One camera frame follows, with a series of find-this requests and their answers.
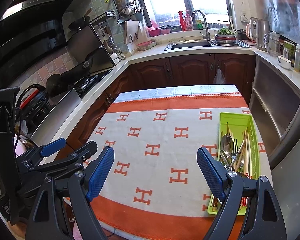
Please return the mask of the kitchen sink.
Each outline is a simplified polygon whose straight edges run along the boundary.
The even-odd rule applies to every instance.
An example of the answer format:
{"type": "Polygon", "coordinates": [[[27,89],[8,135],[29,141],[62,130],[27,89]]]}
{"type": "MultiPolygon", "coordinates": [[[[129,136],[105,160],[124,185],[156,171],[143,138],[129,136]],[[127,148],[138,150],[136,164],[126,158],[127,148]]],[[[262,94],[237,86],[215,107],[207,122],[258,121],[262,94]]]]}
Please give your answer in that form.
{"type": "Polygon", "coordinates": [[[190,41],[179,41],[169,43],[164,51],[184,49],[184,48],[196,48],[196,47],[207,47],[211,46],[211,42],[204,40],[190,40],[190,41]]]}

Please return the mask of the small silver spoon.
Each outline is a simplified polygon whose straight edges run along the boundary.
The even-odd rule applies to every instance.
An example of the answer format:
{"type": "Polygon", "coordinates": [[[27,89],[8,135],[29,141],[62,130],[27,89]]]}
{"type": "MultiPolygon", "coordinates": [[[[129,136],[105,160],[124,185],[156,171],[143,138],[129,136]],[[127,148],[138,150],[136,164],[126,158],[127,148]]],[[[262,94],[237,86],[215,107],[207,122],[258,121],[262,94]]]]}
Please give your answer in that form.
{"type": "Polygon", "coordinates": [[[224,165],[226,166],[226,168],[229,168],[231,163],[229,162],[229,159],[227,158],[227,156],[223,150],[220,150],[220,156],[221,156],[221,159],[222,159],[224,165]]]}

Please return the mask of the wooden chopstick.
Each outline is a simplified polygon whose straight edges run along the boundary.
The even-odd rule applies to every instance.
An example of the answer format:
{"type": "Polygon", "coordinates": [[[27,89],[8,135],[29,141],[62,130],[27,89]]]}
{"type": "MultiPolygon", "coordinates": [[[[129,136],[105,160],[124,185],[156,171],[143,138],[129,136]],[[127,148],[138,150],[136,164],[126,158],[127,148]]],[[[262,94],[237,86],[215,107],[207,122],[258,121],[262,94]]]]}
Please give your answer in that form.
{"type": "Polygon", "coordinates": [[[244,174],[250,178],[250,146],[248,129],[245,130],[245,146],[244,146],[244,174]]]}
{"type": "Polygon", "coordinates": [[[235,172],[238,171],[239,167],[240,167],[240,163],[241,163],[241,159],[243,157],[243,150],[244,150],[244,147],[246,145],[246,140],[244,139],[240,145],[240,148],[238,150],[238,153],[237,153],[237,156],[236,156],[236,166],[235,166],[235,172]]]}

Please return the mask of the large silver spoon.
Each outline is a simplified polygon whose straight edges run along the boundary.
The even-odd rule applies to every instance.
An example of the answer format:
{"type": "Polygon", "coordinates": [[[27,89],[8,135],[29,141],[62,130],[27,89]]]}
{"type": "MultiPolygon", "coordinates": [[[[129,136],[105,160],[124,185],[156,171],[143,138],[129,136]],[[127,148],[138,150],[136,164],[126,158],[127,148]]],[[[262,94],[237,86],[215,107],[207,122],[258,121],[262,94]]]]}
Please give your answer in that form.
{"type": "Polygon", "coordinates": [[[234,146],[233,146],[232,137],[228,134],[225,134],[224,136],[222,136],[222,138],[221,138],[221,150],[224,151],[225,156],[228,159],[230,159],[233,149],[234,149],[234,146]]]}

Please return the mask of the silver fork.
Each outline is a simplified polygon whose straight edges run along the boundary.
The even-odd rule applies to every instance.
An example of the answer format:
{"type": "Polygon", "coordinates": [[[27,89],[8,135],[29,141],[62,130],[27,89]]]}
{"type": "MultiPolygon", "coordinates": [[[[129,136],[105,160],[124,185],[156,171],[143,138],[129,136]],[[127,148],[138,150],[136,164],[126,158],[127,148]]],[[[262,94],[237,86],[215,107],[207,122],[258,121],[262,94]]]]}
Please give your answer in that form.
{"type": "Polygon", "coordinates": [[[238,142],[237,139],[233,139],[233,148],[232,153],[230,154],[231,164],[228,167],[228,171],[231,171],[233,169],[233,165],[236,162],[238,156],[238,142]]]}

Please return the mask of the green plastic utensil tray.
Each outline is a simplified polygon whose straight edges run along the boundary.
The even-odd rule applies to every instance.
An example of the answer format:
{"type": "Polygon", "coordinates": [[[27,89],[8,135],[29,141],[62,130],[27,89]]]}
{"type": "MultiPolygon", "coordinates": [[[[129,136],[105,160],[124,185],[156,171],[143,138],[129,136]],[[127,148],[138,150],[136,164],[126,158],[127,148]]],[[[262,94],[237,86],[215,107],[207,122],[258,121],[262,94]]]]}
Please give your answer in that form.
{"type": "Polygon", "coordinates": [[[217,160],[229,170],[250,179],[260,175],[258,138],[253,117],[247,114],[219,114],[219,149],[217,160]]]}

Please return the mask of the black wok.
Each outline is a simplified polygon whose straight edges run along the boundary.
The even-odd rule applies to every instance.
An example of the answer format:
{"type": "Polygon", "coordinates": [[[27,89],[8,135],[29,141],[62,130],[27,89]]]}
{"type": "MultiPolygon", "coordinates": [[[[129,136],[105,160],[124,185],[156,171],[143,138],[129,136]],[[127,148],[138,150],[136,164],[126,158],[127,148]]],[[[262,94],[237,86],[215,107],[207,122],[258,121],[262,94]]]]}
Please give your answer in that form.
{"type": "Polygon", "coordinates": [[[53,74],[46,81],[46,90],[51,98],[68,91],[84,77],[90,76],[90,69],[93,65],[93,58],[89,57],[86,61],[78,64],[71,70],[67,70],[63,74],[53,74]]]}

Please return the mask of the black gas stove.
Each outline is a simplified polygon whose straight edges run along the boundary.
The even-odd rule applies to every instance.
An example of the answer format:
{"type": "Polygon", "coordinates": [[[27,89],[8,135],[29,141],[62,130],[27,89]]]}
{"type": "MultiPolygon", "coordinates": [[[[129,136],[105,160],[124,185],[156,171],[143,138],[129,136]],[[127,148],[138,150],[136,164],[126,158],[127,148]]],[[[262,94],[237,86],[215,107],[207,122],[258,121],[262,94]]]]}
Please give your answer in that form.
{"type": "Polygon", "coordinates": [[[78,96],[83,99],[84,96],[92,90],[92,88],[97,85],[107,74],[109,74],[112,69],[105,70],[99,72],[95,75],[84,77],[83,79],[79,80],[74,88],[78,94],[78,96]]]}

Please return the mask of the steel counter cabinet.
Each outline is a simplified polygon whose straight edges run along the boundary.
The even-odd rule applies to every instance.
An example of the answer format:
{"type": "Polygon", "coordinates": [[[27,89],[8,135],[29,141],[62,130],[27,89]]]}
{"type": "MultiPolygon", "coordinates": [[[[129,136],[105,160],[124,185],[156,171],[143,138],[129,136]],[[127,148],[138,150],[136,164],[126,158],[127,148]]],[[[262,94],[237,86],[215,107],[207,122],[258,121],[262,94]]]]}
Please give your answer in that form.
{"type": "Polygon", "coordinates": [[[261,134],[269,165],[276,165],[300,139],[300,73],[256,51],[249,108],[261,134]]]}

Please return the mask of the dark wooden base cabinets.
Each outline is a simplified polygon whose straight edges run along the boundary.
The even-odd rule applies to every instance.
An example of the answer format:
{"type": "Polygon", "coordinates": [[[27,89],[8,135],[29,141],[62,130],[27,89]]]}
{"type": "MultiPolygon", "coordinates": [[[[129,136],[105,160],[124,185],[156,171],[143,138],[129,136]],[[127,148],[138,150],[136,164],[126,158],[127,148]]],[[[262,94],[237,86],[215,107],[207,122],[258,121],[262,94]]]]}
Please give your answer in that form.
{"type": "Polygon", "coordinates": [[[210,85],[218,70],[227,85],[235,85],[246,102],[250,101],[256,57],[243,54],[199,54],[166,57],[136,63],[123,71],[93,100],[66,143],[76,150],[84,145],[110,104],[124,92],[172,86],[210,85]]]}

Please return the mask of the black range hood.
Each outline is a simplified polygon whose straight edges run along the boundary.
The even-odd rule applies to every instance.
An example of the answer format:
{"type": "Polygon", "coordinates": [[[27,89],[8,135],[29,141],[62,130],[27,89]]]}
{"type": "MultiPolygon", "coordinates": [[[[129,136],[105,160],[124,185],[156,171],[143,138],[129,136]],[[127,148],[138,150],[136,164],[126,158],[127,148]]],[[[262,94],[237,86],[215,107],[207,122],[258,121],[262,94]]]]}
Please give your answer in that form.
{"type": "Polygon", "coordinates": [[[0,89],[65,46],[63,15],[83,1],[23,0],[18,12],[0,20],[0,89]]]}

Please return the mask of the white bowl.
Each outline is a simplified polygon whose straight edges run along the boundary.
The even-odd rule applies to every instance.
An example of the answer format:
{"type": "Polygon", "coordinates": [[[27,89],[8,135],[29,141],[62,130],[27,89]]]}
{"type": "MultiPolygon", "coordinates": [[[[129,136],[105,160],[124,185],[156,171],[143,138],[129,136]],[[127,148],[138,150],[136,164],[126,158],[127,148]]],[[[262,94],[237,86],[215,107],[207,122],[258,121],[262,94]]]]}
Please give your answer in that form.
{"type": "Polygon", "coordinates": [[[279,64],[279,66],[284,69],[290,69],[291,64],[292,64],[289,59],[282,57],[282,56],[277,57],[277,62],[279,64]]]}

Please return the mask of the chrome faucet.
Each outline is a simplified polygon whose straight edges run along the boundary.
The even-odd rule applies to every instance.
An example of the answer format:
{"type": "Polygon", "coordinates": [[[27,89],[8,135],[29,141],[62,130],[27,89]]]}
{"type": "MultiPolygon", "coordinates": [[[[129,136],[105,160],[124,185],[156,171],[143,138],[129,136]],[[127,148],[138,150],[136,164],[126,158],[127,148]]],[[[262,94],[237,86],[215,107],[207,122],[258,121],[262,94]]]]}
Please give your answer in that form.
{"type": "Polygon", "coordinates": [[[211,36],[205,14],[201,10],[195,10],[192,13],[192,17],[196,22],[197,29],[199,30],[199,26],[201,25],[201,29],[205,30],[205,34],[202,34],[202,38],[210,42],[211,36]]]}

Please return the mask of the wooden cutting board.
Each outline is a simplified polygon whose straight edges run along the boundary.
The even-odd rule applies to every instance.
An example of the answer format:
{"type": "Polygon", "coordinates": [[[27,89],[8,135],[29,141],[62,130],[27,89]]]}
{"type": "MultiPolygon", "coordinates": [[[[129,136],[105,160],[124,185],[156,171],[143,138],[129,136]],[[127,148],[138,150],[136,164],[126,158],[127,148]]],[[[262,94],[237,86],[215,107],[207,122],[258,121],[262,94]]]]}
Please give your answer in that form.
{"type": "Polygon", "coordinates": [[[148,40],[147,26],[143,21],[130,20],[125,22],[124,43],[130,54],[136,53],[138,51],[138,45],[148,40]]]}

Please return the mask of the potted green plant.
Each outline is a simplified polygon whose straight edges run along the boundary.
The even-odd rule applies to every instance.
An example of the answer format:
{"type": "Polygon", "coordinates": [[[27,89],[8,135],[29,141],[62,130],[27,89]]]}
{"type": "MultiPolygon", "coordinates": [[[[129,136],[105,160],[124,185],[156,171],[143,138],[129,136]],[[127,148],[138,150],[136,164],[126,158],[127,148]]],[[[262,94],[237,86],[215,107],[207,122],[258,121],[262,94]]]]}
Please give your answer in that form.
{"type": "Polygon", "coordinates": [[[221,28],[218,30],[217,34],[218,35],[228,35],[228,36],[236,36],[236,31],[233,31],[228,28],[221,28]]]}

